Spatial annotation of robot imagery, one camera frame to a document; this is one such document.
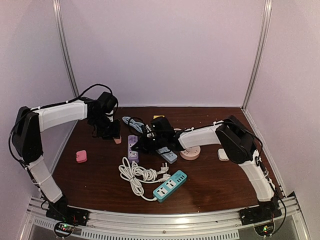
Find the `pink plug adapter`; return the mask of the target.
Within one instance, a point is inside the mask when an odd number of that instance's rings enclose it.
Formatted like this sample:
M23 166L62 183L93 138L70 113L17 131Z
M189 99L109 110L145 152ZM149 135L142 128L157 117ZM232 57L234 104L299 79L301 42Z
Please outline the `pink plug adapter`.
M75 159L78 164L86 162L88 160L87 151L86 150L77 151L75 154Z

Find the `yellow cube socket adapter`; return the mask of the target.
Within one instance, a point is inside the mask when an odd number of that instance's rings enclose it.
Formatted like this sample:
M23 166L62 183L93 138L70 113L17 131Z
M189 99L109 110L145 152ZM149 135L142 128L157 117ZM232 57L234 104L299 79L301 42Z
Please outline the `yellow cube socket adapter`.
M164 115L154 115L153 119L159 118L159 117L165 117Z

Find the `teal USB power strip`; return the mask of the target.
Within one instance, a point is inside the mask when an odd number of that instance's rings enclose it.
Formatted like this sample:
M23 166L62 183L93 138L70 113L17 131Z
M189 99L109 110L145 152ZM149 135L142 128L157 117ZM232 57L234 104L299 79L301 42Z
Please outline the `teal USB power strip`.
M152 193L155 199L162 203L171 196L188 179L188 176L181 170L176 171L169 179L157 187Z

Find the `small pink adapter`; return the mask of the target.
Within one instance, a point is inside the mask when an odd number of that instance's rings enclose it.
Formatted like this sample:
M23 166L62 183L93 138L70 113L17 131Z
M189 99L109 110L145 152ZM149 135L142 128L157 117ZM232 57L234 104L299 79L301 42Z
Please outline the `small pink adapter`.
M122 137L121 136L120 137L114 137L113 140L114 140L116 145L119 145L119 144L122 143Z

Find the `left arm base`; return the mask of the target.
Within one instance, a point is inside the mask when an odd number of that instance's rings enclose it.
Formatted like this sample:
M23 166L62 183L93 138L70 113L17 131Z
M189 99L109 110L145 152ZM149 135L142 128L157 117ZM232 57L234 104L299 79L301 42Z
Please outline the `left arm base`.
M89 218L89 211L69 206L66 198L61 198L55 203L49 202L46 217L68 223L74 226L86 226Z

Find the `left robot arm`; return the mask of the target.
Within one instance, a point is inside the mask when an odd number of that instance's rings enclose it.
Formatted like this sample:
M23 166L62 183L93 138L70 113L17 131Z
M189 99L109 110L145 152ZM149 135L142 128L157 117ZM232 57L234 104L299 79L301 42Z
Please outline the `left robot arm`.
M115 119L118 99L103 92L98 99L80 97L46 106L19 109L9 134L9 147L18 153L18 162L50 203L63 198L45 160L42 134L69 122L86 120L93 127L92 136L104 140L120 138L120 121Z

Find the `pink round power strip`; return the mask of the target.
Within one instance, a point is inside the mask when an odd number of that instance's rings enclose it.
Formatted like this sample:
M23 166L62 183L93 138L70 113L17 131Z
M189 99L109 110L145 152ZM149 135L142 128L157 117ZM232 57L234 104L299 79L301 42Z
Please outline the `pink round power strip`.
M201 153L200 146L194 146L179 152L180 156L186 161L196 160L200 156L200 153Z

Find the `grey-blue power strip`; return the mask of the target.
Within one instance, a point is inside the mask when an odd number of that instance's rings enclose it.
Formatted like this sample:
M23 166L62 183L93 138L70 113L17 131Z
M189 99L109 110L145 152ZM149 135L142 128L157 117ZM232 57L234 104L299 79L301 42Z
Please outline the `grey-blue power strip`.
M165 159L169 164L175 163L177 161L177 159L178 159L178 156L167 147L162 147L160 149L157 149L156 152L163 159Z

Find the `white plug adapter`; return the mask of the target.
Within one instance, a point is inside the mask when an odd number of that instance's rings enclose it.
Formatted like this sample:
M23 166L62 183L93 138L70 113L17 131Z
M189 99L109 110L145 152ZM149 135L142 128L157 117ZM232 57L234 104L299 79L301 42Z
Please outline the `white plug adapter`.
M228 161L229 158L223 148L219 148L217 151L218 159L222 162Z

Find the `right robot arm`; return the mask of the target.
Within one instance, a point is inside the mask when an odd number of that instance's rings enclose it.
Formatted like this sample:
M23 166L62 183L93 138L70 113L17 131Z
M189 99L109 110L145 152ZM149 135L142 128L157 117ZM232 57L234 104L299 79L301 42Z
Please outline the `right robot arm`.
M241 167L253 186L259 207L256 216L268 220L278 207L279 197L269 172L261 160L257 137L234 115L212 124L174 130L166 117L157 117L144 127L133 150L151 153L163 147L183 151L193 147L221 145L227 158Z

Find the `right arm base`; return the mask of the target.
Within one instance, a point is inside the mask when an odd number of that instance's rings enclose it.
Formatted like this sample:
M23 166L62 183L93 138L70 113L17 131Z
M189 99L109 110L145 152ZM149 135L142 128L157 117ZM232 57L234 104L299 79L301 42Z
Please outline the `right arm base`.
M239 217L243 226L269 221L281 215L282 211L278 203L260 204L255 207L243 208L239 211Z

